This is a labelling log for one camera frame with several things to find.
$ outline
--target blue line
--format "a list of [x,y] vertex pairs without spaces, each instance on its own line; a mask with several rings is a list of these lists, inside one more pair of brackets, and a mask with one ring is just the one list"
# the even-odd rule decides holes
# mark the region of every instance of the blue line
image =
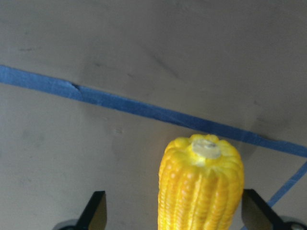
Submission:
[[66,80],[46,77],[5,66],[0,66],[0,82],[32,90],[116,109],[134,115],[191,128],[205,133],[242,141],[296,156],[307,158],[307,148],[286,141],[273,141],[239,128],[223,125],[206,119],[172,111],[155,105],[139,102],[107,92],[73,84]]
[[307,161],[297,172],[269,199],[267,204],[273,207],[305,174],[307,173]]

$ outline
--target robotic claw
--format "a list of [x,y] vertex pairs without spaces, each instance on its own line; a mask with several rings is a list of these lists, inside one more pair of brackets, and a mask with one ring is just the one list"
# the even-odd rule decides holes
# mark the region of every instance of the robotic claw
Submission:
[[[298,222],[284,222],[253,189],[244,189],[242,220],[248,230],[307,230]],[[106,194],[94,192],[75,226],[59,230],[104,230],[106,227]]]

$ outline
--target gray surface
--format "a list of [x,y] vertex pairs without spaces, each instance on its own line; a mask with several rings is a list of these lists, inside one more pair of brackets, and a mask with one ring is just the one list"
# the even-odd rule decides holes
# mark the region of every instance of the gray surface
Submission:
[[[107,230],[157,229],[163,150],[193,130],[7,85],[0,85],[0,98],[3,228],[52,229],[76,219],[93,191],[106,190]],[[232,143],[242,154],[246,187],[265,199],[303,162]],[[238,210],[231,229],[241,226]]]
[[[301,0],[0,0],[0,64],[306,146],[306,13]],[[192,133],[0,84],[0,226],[52,229],[104,189],[108,230],[156,229],[163,149]],[[232,143],[265,199],[305,161]],[[295,201],[305,218],[305,191],[276,209]]]

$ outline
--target toy corn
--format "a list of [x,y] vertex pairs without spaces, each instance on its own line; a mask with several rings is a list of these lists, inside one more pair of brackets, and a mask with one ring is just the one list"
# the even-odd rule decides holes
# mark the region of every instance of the toy corn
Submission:
[[235,147],[215,135],[177,138],[159,169],[158,230],[227,230],[242,197]]

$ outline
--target corn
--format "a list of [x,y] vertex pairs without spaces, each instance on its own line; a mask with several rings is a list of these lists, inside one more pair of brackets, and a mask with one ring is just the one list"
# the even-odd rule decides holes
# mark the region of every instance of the corn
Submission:
[[215,135],[177,138],[159,169],[158,230],[227,230],[242,197],[235,147]]

